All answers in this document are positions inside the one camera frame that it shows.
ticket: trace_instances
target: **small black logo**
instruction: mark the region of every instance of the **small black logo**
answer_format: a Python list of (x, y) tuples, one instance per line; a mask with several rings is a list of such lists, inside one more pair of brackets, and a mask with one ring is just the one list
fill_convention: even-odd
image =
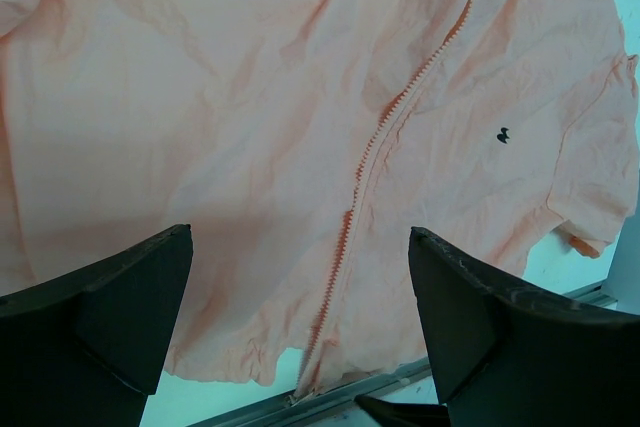
[(496, 137), (498, 137), (498, 140), (500, 142), (502, 142), (503, 144), (506, 144), (507, 140), (510, 139), (510, 137), (507, 135), (507, 132), (509, 132), (509, 129), (507, 129), (506, 127), (503, 127), (502, 129), (500, 129), (500, 131), (502, 133), (498, 134)]

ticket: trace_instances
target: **zipper teeth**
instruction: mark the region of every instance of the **zipper teeth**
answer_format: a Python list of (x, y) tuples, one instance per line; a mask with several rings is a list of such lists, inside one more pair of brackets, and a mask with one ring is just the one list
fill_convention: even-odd
[(335, 291), (336, 284), (338, 282), (338, 276), (342, 269), (342, 264), (344, 262), (345, 255), (347, 253), (347, 241), (349, 236), (351, 235), (351, 230), (353, 227), (353, 219), (354, 213), (358, 204), (360, 203), (360, 197), (362, 195), (362, 186), (363, 186), (363, 177), (365, 174), (365, 168), (371, 156), (371, 152), (373, 151), (373, 146), (377, 143), (380, 135), (386, 130), (386, 126), (389, 120), (394, 116), (394, 114), (398, 111), (398, 108), (405, 104), (409, 98), (411, 98), (417, 87), (421, 84), (422, 80), (426, 76), (427, 72), (431, 69), (436, 60), (442, 55), (442, 52), (451, 44), (451, 42), (458, 36), (460, 31), (464, 28), (464, 25), (469, 18), (469, 14), (471, 13), (471, 9), (473, 7), (473, 1), (469, 0), (468, 5), (465, 8), (465, 13), (463, 14), (462, 20), (459, 22), (455, 31), (451, 32), (450, 35), (447, 36), (442, 45), (436, 50), (431, 57), (427, 60), (424, 66), (414, 75), (413, 79), (409, 82), (409, 85), (402, 91), (402, 93), (396, 97), (395, 101), (390, 104), (390, 107), (386, 109), (385, 112), (380, 116), (378, 120), (378, 127), (376, 128), (375, 133), (369, 139), (367, 146), (364, 150), (364, 154), (360, 159), (360, 163), (358, 164), (358, 168), (356, 170), (355, 180), (356, 185), (354, 188), (353, 194), (353, 203), (351, 204), (351, 209), (347, 211), (343, 217), (342, 229), (340, 231), (340, 237), (338, 240), (338, 244), (336, 246), (336, 251), (334, 254), (333, 264), (331, 267), (331, 274), (329, 275), (329, 280), (327, 282), (327, 289), (324, 294), (324, 299), (322, 301), (322, 307), (316, 317), (314, 325), (311, 328), (311, 335), (309, 338), (309, 343), (307, 345), (307, 349), (305, 350), (301, 369), (298, 376), (298, 383), (302, 379), (302, 375), (308, 365), (309, 360), (313, 357), (315, 350), (318, 347), (318, 342), (320, 340), (320, 334), (322, 333), (324, 326), (327, 321), (327, 314), (329, 312), (329, 306), (331, 305), (331, 301), (333, 299), (333, 294)]

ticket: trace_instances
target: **zipper pull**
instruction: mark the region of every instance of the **zipper pull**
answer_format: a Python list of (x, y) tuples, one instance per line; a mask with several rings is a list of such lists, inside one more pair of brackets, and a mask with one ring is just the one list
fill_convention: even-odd
[(287, 407), (295, 407), (296, 405), (301, 404), (302, 402), (306, 402), (307, 400), (311, 400), (316, 396), (317, 396), (317, 393), (315, 389), (312, 389), (311, 392), (309, 392), (307, 395), (304, 395), (302, 397), (298, 397), (295, 394), (291, 394), (287, 397), (286, 404), (287, 404)]

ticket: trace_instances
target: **pink jacket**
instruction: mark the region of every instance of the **pink jacket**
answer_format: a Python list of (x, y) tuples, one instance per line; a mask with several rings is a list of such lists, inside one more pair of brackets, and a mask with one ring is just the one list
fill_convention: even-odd
[(0, 293), (190, 223), (182, 377), (392, 370), (425, 354), (411, 226), (520, 275), (635, 208), (613, 0), (0, 2)]

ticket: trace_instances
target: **wrinkled fabric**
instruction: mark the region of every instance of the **wrinkled fabric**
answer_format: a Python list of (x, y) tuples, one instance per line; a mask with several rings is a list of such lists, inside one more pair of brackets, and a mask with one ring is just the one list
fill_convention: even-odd
[(411, 226), (521, 275), (635, 209), (613, 0), (0, 0), (0, 34), (0, 294), (190, 223), (181, 377), (271, 383), (348, 211), (303, 393), (425, 354)]

